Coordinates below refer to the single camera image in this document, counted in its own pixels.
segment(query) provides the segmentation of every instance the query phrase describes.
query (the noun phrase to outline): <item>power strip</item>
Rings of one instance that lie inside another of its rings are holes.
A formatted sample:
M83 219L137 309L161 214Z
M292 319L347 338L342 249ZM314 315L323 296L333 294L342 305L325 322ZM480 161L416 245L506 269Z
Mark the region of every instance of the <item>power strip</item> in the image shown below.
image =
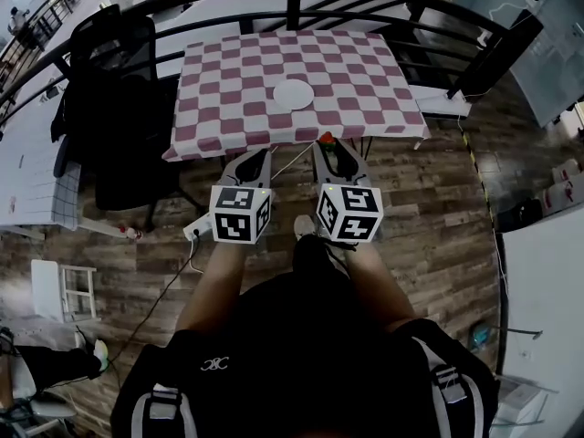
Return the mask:
M199 217L196 221L183 228L182 231L184 232L184 236L189 242L192 242L192 240L194 240L195 231L198 231L198 236L201 238L207 232L213 231L213 225L211 222L211 215L209 213Z

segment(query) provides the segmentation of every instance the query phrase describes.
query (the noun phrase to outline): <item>black shirt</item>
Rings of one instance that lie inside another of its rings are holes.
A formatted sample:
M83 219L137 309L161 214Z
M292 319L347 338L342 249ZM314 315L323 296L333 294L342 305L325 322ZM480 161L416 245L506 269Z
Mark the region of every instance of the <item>black shirt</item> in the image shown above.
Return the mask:
M221 334L179 331L165 349L144 348L120 392L112 432L130 436L136 401L160 383L187 395L199 438L438 436L432 379L412 336L476 381L488 433L496 411L488 368L431 321L391 334L376 326L339 271L278 276L240 297ZM472 437L472 410L463 406L471 419L460 436Z

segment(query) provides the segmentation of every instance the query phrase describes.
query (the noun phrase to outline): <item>black and white marker cube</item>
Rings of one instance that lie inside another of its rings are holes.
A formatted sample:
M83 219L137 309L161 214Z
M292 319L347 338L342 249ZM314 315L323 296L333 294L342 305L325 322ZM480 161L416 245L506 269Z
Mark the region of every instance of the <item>black and white marker cube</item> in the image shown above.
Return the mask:
M216 242L254 244L270 220L272 191L215 185L209 213Z
M379 188L324 184L318 219L334 242L370 242L383 218Z

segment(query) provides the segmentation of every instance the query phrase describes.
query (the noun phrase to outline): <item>white stool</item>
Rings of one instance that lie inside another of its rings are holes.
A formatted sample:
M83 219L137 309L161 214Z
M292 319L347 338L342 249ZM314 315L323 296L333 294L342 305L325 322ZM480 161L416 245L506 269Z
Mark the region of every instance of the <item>white stool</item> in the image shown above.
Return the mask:
M33 303L37 315L54 319L59 323L97 319L95 297L93 295L93 273L97 271L95 267L60 265L55 261L39 259L32 260L30 266L33 283ZM79 271L87 274L87 292L67 288L68 271ZM69 295L88 297L89 311L71 311L69 309Z

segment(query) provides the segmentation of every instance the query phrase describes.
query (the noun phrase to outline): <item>logo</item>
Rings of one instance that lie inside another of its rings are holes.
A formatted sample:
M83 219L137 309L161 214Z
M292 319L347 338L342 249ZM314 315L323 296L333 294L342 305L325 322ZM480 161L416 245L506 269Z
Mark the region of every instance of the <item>logo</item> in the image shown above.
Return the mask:
M377 217L359 215L345 216L337 237L347 240L368 240L376 223Z
M378 212L371 188L350 188L344 186L340 190L343 194L343 202L347 211Z
M216 359L205 360L203 362L203 366L201 367L202 371L208 370L225 370L227 368L227 361L229 357L217 357Z
M230 209L250 209L254 198L251 188L223 188L215 207Z
M223 238L224 240L237 240L240 242L251 242L250 216L245 214L215 213L215 223L217 225L218 238Z
M270 220L270 197L268 196L255 214L255 227L259 236Z
M326 193L322 194L322 200L320 201L320 208L318 209L318 217L320 222L325 225L327 230L332 234L332 229L335 227L337 222L337 216L339 212L334 206L332 201L330 201L329 196Z

